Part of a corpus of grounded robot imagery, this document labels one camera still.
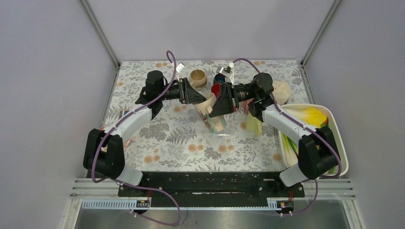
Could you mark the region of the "red mug black handle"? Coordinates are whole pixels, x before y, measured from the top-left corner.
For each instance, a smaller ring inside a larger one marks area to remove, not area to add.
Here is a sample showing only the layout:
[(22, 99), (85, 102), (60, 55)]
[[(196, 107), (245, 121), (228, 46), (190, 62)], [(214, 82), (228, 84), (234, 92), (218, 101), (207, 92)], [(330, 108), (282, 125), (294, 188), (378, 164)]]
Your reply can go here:
[(219, 97), (220, 94), (220, 87), (221, 84), (220, 83), (215, 83), (212, 87), (211, 87), (211, 92), (215, 95), (215, 98)]

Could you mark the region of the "beige round mug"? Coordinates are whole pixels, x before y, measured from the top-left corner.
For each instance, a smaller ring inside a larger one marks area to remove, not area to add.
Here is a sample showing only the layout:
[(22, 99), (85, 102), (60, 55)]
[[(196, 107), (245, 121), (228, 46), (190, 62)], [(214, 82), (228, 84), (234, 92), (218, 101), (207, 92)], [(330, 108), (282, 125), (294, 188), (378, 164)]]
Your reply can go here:
[(190, 84), (196, 90), (202, 90), (207, 85), (207, 77), (203, 70), (193, 70), (190, 74)]

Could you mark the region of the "pink ghost mug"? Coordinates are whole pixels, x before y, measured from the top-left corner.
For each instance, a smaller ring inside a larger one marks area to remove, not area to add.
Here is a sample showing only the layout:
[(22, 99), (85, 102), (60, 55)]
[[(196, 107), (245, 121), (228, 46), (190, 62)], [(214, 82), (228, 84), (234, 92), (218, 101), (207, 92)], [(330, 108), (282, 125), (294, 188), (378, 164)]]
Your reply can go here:
[(241, 108), (243, 109), (246, 115), (249, 113), (249, 104), (252, 102), (252, 100), (253, 99), (248, 99), (241, 103)]

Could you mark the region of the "blue ribbed mug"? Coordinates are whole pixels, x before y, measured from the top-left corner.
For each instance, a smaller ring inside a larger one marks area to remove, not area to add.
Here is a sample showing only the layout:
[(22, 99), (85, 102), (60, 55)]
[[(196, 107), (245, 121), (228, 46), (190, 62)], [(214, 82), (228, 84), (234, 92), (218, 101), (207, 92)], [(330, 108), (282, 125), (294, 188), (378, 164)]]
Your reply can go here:
[(222, 74), (216, 74), (213, 78), (213, 85), (225, 82), (226, 82), (225, 76), (223, 76)]

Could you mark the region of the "light green mug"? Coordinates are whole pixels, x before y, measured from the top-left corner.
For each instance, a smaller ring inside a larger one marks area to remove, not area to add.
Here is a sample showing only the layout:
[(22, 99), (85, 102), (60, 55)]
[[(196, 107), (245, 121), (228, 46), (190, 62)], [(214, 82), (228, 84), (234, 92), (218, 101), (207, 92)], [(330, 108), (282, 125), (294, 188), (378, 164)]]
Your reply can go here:
[(245, 126), (247, 130), (254, 132), (256, 136), (262, 134), (262, 122), (256, 117), (253, 117), (250, 113), (247, 114)]

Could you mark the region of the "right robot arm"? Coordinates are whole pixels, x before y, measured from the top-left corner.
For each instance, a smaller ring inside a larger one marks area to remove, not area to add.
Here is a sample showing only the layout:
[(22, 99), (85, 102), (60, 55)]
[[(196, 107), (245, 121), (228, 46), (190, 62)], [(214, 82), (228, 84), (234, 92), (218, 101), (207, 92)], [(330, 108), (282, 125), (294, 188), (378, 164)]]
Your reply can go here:
[(267, 73), (255, 75), (246, 84), (221, 83), (209, 116), (231, 114), (237, 111), (240, 102), (251, 100), (248, 107), (252, 116), (275, 127), (298, 145), (297, 164), (282, 171), (280, 180), (274, 183), (275, 193), (282, 197), (293, 190), (293, 185), (315, 180), (334, 167), (338, 167), (338, 177), (342, 165), (333, 132), (327, 126), (317, 128), (293, 117), (277, 104), (273, 90), (272, 77)]

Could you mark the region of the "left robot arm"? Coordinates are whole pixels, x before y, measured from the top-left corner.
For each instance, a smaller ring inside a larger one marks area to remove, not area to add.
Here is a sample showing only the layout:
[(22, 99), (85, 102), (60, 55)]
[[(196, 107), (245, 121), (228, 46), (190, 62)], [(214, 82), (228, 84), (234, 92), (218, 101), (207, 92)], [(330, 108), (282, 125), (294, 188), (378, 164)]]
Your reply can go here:
[(112, 179), (130, 185), (130, 190), (136, 196), (146, 194), (148, 184), (142, 179), (143, 173), (126, 165), (124, 144), (143, 125), (157, 116), (165, 100), (198, 104), (206, 101), (206, 98), (193, 89), (186, 78), (177, 80), (174, 76), (168, 82), (161, 71), (149, 72), (133, 109), (112, 126), (89, 132), (83, 166), (90, 171), (93, 182)]

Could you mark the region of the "clear plastic tray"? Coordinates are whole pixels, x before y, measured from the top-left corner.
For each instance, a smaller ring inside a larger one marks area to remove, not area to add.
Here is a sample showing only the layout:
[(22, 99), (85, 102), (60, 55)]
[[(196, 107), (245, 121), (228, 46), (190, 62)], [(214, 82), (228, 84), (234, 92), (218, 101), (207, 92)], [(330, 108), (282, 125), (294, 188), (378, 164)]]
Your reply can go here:
[(203, 96), (206, 99), (204, 102), (192, 105), (190, 116), (187, 118), (190, 127), (199, 134), (231, 135), (231, 131), (227, 129), (228, 126), (223, 115), (216, 117), (209, 116), (217, 100), (215, 94), (209, 91), (204, 93)]

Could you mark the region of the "floral tablecloth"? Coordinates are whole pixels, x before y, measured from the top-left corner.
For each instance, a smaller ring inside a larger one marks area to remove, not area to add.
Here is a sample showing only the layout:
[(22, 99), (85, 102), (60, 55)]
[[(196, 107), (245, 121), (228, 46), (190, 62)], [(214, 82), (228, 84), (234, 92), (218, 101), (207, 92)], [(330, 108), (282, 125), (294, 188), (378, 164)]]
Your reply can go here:
[[(185, 68), (180, 77), (190, 77), (193, 70), (203, 70), (207, 85), (201, 94), (211, 91), (218, 67), (230, 61), (177, 61)], [(288, 103), (309, 103), (295, 60), (251, 61), (260, 72), (269, 73), (273, 80), (287, 82), (293, 94)], [(118, 71), (116, 86), (107, 110), (105, 126), (118, 121), (119, 112), (132, 110), (145, 85), (147, 73), (159, 70), (168, 81), (173, 66), (168, 61), (126, 61)], [(142, 126), (124, 146), (126, 163), (142, 171), (281, 171), (286, 167), (280, 154), (278, 131), (262, 125), (256, 136), (246, 129), (247, 115), (241, 109), (225, 116), (231, 135), (218, 136), (196, 133), (188, 124), (192, 105), (178, 100), (163, 102), (163, 108), (150, 122)]]

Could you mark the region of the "yellow sponge blue label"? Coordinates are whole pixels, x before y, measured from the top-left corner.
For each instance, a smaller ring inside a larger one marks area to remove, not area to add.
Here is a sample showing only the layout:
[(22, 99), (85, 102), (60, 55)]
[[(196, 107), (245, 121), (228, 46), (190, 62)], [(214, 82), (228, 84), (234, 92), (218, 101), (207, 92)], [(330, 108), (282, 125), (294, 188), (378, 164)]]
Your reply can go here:
[(129, 110), (122, 110), (119, 112), (119, 119), (122, 118), (123, 116), (125, 116), (127, 113), (129, 112)]

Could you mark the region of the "toy white leek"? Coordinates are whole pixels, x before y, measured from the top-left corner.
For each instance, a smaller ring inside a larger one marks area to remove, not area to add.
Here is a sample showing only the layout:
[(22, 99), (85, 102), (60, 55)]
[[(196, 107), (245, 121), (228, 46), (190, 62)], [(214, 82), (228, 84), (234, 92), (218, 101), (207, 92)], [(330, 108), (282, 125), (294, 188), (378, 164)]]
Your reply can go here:
[(298, 163), (298, 147), (289, 137), (281, 134), (282, 149), (284, 150), (284, 159), (287, 167), (291, 167)]

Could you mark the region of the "toy yellow vegetable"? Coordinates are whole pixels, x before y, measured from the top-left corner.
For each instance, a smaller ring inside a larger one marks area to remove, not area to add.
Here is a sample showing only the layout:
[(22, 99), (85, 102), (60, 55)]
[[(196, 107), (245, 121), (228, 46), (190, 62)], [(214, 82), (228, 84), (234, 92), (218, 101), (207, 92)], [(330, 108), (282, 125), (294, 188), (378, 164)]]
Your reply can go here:
[(299, 120), (309, 125), (313, 125), (317, 128), (327, 126), (329, 122), (327, 116), (317, 108), (310, 107), (301, 110), (285, 108), (284, 111), (290, 113), (292, 116), (298, 118)]

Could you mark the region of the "white plastic basket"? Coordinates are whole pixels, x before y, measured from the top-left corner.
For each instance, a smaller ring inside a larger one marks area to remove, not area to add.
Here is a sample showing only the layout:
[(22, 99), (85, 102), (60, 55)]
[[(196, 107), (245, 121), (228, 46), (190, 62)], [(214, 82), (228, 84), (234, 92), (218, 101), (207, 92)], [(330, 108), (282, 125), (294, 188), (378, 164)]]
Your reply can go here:
[[(348, 169), (349, 169), (349, 163), (348, 163), (348, 159), (347, 159), (347, 155), (345, 152), (345, 148), (344, 148), (344, 144), (341, 138), (341, 134), (339, 131), (339, 127), (338, 127), (338, 123), (335, 120), (335, 117), (333, 115), (333, 113), (327, 108), (324, 107), (322, 105), (317, 105), (317, 104), (283, 104), (280, 105), (281, 108), (283, 110), (285, 109), (291, 109), (291, 110), (304, 110), (310, 107), (316, 108), (320, 111), (322, 111), (328, 118), (328, 127), (331, 129), (331, 131), (333, 132), (334, 138), (335, 138), (335, 142), (336, 142), (336, 146), (338, 149), (338, 153), (341, 159), (341, 174), (340, 176), (343, 176), (347, 173)], [(290, 153), (287, 153), (286, 156), (286, 147), (287, 144), (286, 142), (283, 140), (283, 136), (282, 136), (282, 132), (280, 132), (278, 130), (278, 139), (280, 142), (280, 154), (282, 155), (282, 161), (285, 167), (291, 167), (294, 164), (290, 163), (290, 159), (288, 157), (291, 156)]]

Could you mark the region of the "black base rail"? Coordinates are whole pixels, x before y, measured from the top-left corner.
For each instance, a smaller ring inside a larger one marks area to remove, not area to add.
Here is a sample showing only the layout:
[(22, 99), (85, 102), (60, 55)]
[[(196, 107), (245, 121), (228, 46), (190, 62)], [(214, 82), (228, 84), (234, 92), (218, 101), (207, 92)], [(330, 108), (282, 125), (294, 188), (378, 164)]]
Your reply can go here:
[(118, 196), (149, 198), (152, 207), (174, 207), (160, 190), (169, 193), (180, 207), (266, 207), (267, 199), (303, 198), (303, 185), (286, 187), (279, 172), (144, 172), (140, 186), (146, 190), (119, 188)]

